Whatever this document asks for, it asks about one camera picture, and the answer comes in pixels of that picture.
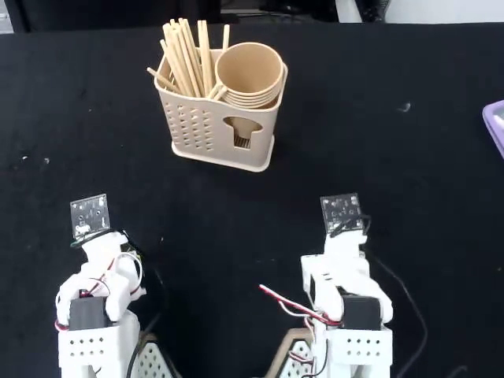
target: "chopstick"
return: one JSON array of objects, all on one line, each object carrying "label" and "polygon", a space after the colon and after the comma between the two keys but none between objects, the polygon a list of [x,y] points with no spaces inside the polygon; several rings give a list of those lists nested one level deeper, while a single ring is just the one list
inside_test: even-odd
[{"label": "chopstick", "polygon": [[180,87],[180,92],[182,95],[191,96],[191,91],[189,91],[189,86],[186,81],[186,77],[183,75],[182,68],[180,67],[179,60],[177,59],[176,52],[173,48],[172,41],[164,41],[162,39],[159,41],[163,51],[165,52],[166,60],[170,64],[172,68],[173,75],[175,76],[175,80]]},{"label": "chopstick", "polygon": [[170,91],[180,94],[179,88],[170,83],[168,79],[166,79],[162,74],[157,73],[151,67],[147,67],[147,72],[151,74],[153,77],[155,77],[158,81],[160,81]]},{"label": "chopstick", "polygon": [[229,47],[229,25],[224,25],[224,35],[222,36],[222,52],[225,52]]},{"label": "chopstick", "polygon": [[203,94],[203,79],[202,70],[198,63],[198,51],[196,51],[195,41],[192,38],[191,28],[189,27],[189,22],[186,19],[179,19],[180,26],[182,27],[182,34],[184,41],[186,43],[186,48],[189,52],[189,58],[191,59],[191,66],[193,72],[195,73],[196,83],[198,84],[198,91]]},{"label": "chopstick", "polygon": [[[189,22],[179,18],[179,22],[171,19],[163,25],[164,39],[160,41],[166,61],[170,69],[170,80],[159,72],[148,68],[147,71],[154,76],[166,89],[181,95],[191,97],[220,98],[221,87],[215,86],[213,72],[213,56],[210,50],[208,27],[206,20],[198,21],[199,52],[196,49]],[[224,26],[222,50],[229,47],[228,24]]]}]

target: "beige cup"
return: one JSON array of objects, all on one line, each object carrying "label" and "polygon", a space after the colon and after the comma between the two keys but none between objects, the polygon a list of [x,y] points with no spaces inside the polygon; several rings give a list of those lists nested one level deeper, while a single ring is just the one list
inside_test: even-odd
[{"label": "beige cup", "polygon": [[239,43],[229,47],[215,64],[223,99],[236,106],[261,107],[280,92],[284,63],[271,47],[261,43]]}]

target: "black table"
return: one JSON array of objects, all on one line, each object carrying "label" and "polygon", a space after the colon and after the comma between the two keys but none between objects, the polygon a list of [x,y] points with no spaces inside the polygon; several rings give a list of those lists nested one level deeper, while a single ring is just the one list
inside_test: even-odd
[{"label": "black table", "polygon": [[[172,153],[145,73],[160,38],[0,36],[3,376],[57,376],[54,296],[83,261],[69,249],[69,202],[102,192],[170,288],[156,332],[185,377],[266,372],[300,324],[257,285],[306,303],[299,256],[323,246],[319,196],[352,191],[373,217],[370,248],[428,323],[408,376],[500,368],[504,164],[481,110],[504,98],[504,26],[233,28],[232,42],[271,44],[290,69],[260,174]],[[400,286],[372,274],[394,301],[400,366],[421,328]]]}]

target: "beige utensil holder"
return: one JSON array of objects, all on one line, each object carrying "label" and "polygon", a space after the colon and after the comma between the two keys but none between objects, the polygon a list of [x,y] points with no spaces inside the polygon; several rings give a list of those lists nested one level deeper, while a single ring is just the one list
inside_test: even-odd
[{"label": "beige utensil holder", "polygon": [[[211,50],[213,61],[217,60],[221,52]],[[164,77],[170,77],[171,69],[166,59],[162,59],[157,72]],[[208,161],[251,172],[264,171],[271,159],[275,142],[273,129],[286,80],[285,65],[282,90],[273,107],[240,109],[221,101],[175,94],[163,89],[162,84],[154,79],[154,86],[159,92],[172,136],[173,152],[183,158]],[[245,125],[245,129],[251,131],[250,138],[240,137],[232,124],[240,126],[241,130]]]}]

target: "purple container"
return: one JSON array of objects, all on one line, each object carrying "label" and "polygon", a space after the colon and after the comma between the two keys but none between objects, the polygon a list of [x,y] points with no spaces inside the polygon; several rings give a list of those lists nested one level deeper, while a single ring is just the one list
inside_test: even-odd
[{"label": "purple container", "polygon": [[483,108],[483,119],[504,158],[504,100],[485,106]]}]

